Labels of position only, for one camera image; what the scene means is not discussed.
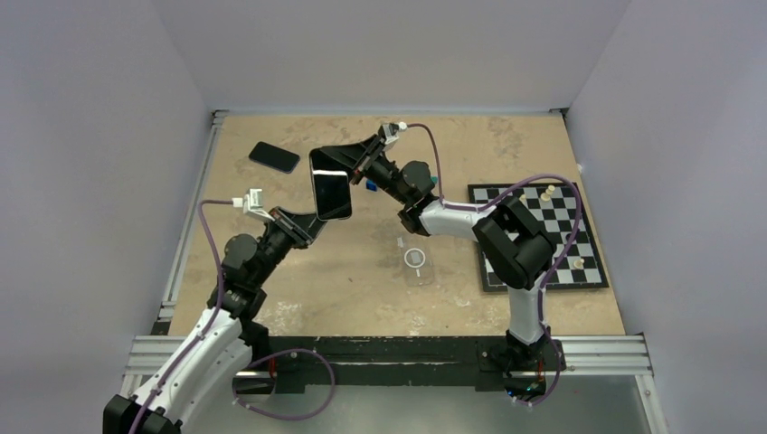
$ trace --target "smartphone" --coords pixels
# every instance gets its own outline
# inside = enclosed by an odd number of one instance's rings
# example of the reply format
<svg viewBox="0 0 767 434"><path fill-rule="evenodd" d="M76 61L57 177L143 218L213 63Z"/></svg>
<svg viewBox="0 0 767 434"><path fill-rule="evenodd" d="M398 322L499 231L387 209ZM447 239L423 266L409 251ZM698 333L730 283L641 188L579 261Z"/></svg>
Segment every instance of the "smartphone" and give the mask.
<svg viewBox="0 0 767 434"><path fill-rule="evenodd" d="M349 175L343 166L319 149L309 152L314 203L317 218L323 222L352 216L352 192Z"/></svg>
<svg viewBox="0 0 767 434"><path fill-rule="evenodd" d="M298 160L301 159L298 154L293 154L290 151L266 142L257 143L256 147L248 155L248 158L254 163L271 167L286 174L293 172L293 169L298 164Z"/></svg>

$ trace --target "white wall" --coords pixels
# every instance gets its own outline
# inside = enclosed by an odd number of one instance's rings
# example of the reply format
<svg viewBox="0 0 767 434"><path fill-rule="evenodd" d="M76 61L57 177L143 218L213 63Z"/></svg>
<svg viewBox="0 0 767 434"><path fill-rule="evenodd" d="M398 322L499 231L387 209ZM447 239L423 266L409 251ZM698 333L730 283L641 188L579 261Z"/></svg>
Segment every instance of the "white wall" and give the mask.
<svg viewBox="0 0 767 434"><path fill-rule="evenodd" d="M154 0L208 105L569 107L629 0Z"/></svg>
<svg viewBox="0 0 767 434"><path fill-rule="evenodd" d="M100 431L208 118L149 0L0 3L0 432Z"/></svg>
<svg viewBox="0 0 767 434"><path fill-rule="evenodd" d="M633 0L568 124L672 432L764 432L767 3Z"/></svg>

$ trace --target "wooden table surface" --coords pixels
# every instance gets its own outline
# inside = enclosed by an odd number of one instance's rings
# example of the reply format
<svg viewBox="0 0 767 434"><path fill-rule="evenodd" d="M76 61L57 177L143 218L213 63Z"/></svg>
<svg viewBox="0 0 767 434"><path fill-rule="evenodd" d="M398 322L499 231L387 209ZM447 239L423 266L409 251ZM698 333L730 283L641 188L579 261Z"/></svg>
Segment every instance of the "wooden table surface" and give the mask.
<svg viewBox="0 0 767 434"><path fill-rule="evenodd" d="M467 184L513 183L543 172L580 182L570 141L559 116L517 117L295 117L229 116L215 149L204 198L230 199L248 188L264 190L266 208L314 210L308 152L369 137L383 122L421 122L434 132L445 197L467 202ZM296 170L282 174L248 159L259 141L301 155ZM402 167L434 156L426 133L401 133L387 153ZM585 198L587 210L588 199ZM429 237L434 282L405 283L396 239L406 233L401 209L381 191L352 190L351 219L326 225L307 250L293 250L264 289L269 294L256 320L272 335L500 335L508 326L505 294L482 292L471 241ZM227 206L206 209L219 251L238 233L259 236L263 223ZM171 323L171 335L188 334L215 285L215 267L199 222ZM602 257L605 263L609 258ZM550 291L547 314L555 335L623 335L612 288Z"/></svg>

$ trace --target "black smartphone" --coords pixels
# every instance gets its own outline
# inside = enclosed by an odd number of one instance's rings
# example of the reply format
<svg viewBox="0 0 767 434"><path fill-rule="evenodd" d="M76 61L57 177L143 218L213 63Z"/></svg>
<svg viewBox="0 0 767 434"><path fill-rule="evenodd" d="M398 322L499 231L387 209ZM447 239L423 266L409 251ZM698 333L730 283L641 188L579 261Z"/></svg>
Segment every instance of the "black smartphone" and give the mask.
<svg viewBox="0 0 767 434"><path fill-rule="evenodd" d="M352 216L352 192L346 170L319 149L309 152L317 218L323 222Z"/></svg>
<svg viewBox="0 0 767 434"><path fill-rule="evenodd" d="M301 159L298 154L293 154L290 151L270 145L266 142L259 142L256 147L253 148L248 158L254 162L267 167L271 167L274 170L279 170L286 174L293 172L296 168L298 160Z"/></svg>

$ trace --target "checkered pattern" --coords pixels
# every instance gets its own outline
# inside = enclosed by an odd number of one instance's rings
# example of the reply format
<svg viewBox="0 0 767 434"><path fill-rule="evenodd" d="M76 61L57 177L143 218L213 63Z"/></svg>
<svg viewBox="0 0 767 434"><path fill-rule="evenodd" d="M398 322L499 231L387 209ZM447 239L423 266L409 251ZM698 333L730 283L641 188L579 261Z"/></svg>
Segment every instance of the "checkered pattern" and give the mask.
<svg viewBox="0 0 767 434"><path fill-rule="evenodd" d="M498 197L510 185L470 185L469 199L472 203L488 203ZM556 188L551 194L551 200L545 202L540 197L548 185L553 185ZM527 205L530 213L538 221L543 222L547 231L559 236L561 243L557 245L554 257L559 256L575 224L575 196L570 188L563 183L530 184L515 190L512 194L516 197L524 194L526 199L523 203ZM510 232L508 237L513 240L517 237L517 233ZM593 239L592 228L584 210L578 234L575 236L575 243L549 280L549 289L606 288L608 286L600 254ZM496 276L485 255L481 251L478 254L484 290L486 292L506 292L507 286ZM578 259L583 259L582 269L577 269L574 266L574 262Z"/></svg>

